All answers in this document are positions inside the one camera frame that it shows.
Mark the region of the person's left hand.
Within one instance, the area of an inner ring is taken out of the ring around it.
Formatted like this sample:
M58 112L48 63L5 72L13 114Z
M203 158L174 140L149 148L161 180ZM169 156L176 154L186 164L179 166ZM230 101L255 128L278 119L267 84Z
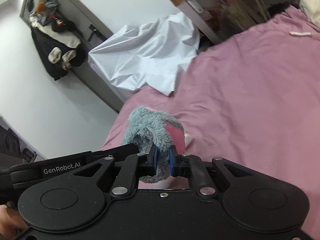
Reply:
M5 239L13 239L27 228L19 212L6 205L1 205L0 219L1 236Z

